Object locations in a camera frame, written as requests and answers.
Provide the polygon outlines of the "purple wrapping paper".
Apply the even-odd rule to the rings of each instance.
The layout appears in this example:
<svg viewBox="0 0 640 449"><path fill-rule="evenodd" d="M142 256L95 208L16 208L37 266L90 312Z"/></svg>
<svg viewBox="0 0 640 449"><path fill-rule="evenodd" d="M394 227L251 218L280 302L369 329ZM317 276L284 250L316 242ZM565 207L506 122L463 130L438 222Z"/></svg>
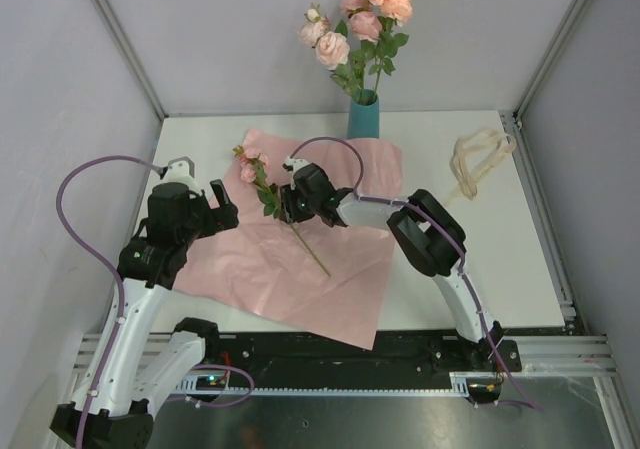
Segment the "purple wrapping paper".
<svg viewBox="0 0 640 449"><path fill-rule="evenodd" d="M291 230L264 216L255 189L240 179L232 155L238 144L263 151L270 181L286 182L280 165L298 141L256 129L200 131L167 153L188 155L203 179L222 178L239 208L238 228L189 249L167 315L214 320L225 331L295 328L372 348L391 273L391 234L329 228L318 218Z"/></svg>

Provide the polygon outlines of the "pink flower bouquet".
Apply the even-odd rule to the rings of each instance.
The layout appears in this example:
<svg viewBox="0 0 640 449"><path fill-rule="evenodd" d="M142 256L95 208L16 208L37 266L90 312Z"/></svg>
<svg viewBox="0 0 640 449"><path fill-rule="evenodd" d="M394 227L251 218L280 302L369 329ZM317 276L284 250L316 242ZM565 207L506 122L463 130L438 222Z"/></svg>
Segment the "pink flower bouquet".
<svg viewBox="0 0 640 449"><path fill-rule="evenodd" d="M371 106L378 101L381 77L396 71L394 58L409 41L403 29L413 17L413 3L341 0L339 10L333 23L318 4L311 4L298 38L354 103Z"/></svg>

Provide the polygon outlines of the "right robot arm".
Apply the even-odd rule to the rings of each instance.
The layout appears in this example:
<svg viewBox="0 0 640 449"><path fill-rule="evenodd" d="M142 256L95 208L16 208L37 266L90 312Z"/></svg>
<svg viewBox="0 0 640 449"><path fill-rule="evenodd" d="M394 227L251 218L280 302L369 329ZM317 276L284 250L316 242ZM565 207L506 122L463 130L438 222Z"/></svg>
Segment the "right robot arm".
<svg viewBox="0 0 640 449"><path fill-rule="evenodd" d="M466 234L428 191L389 199L337 189L326 172L304 159L288 158L290 182L279 187L281 219L301 223L319 218L329 227L365 227L389 231L410 265L438 286L454 318L463 362L484 370L497 358L503 337L499 322L481 302L466 267Z"/></svg>

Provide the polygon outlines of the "beige ribbon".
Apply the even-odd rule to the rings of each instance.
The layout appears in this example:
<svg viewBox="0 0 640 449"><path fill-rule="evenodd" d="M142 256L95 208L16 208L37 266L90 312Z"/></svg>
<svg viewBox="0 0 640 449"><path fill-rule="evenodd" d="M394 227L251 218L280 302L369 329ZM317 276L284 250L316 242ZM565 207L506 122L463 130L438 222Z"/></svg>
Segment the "beige ribbon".
<svg viewBox="0 0 640 449"><path fill-rule="evenodd" d="M456 185L446 194L443 205L460 198L473 201L481 183L516 149L512 135L496 129L480 129L459 137L453 147L449 169Z"/></svg>

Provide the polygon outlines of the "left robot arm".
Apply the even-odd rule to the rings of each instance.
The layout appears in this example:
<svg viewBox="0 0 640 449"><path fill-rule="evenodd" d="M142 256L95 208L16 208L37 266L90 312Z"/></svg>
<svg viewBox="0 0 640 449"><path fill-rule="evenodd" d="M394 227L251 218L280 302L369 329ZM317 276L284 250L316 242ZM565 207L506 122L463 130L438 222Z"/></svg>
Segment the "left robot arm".
<svg viewBox="0 0 640 449"><path fill-rule="evenodd" d="M238 209L220 180L210 183L216 207L191 177L156 185L148 214L113 267L116 287L109 315L82 383L57 406L50 428L73 448L144 448L156 414L194 367L221 356L214 322L186 317L168 345L139 367L152 325L186 265L188 249L202 238L237 227Z"/></svg>

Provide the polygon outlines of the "single pink flower stem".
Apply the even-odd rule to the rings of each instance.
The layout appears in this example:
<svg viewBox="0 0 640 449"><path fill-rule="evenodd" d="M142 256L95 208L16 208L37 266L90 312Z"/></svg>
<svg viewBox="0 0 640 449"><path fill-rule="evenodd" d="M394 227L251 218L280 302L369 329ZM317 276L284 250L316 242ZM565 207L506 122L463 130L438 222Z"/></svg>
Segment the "single pink flower stem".
<svg viewBox="0 0 640 449"><path fill-rule="evenodd" d="M251 209L249 221L257 224L258 222L266 223L268 220L271 220L278 222L281 227L288 227L324 274L330 277L330 271L302 237L296 225L292 222L284 222L281 219L281 216L284 216L285 212L282 208L282 199L278 186L268 180L267 155L260 149L243 145L235 146L232 151L240 163L240 180L252 189L252 193L256 196L256 201L262 205L260 212L262 217L258 218L259 212L256 209Z"/></svg>

